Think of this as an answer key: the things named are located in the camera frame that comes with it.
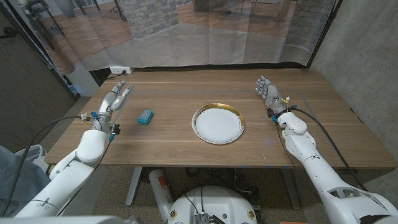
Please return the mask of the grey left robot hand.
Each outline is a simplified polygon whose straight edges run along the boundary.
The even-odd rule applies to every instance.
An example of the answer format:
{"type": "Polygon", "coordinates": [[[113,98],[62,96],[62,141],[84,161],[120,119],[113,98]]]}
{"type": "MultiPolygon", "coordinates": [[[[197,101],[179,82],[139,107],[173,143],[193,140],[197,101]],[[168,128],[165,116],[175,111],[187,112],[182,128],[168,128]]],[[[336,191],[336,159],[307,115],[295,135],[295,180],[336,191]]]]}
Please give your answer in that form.
{"type": "Polygon", "coordinates": [[[90,124],[90,130],[109,133],[111,130],[111,119],[114,111],[120,110],[127,100],[127,96],[132,92],[134,85],[129,84],[124,91],[121,91],[125,81],[117,83],[110,92],[106,94],[100,104],[97,116],[93,116],[90,124]]]}

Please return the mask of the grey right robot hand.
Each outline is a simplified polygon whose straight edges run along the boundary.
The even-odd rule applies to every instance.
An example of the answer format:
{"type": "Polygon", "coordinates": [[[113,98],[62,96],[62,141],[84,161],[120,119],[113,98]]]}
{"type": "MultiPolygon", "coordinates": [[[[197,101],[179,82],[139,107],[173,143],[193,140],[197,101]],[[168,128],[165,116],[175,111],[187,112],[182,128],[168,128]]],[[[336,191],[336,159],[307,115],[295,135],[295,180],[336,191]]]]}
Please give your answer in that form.
{"type": "Polygon", "coordinates": [[[261,75],[256,85],[256,92],[262,97],[267,109],[270,110],[272,114],[280,115],[287,112],[287,103],[283,101],[279,90],[268,78],[261,75]]]}

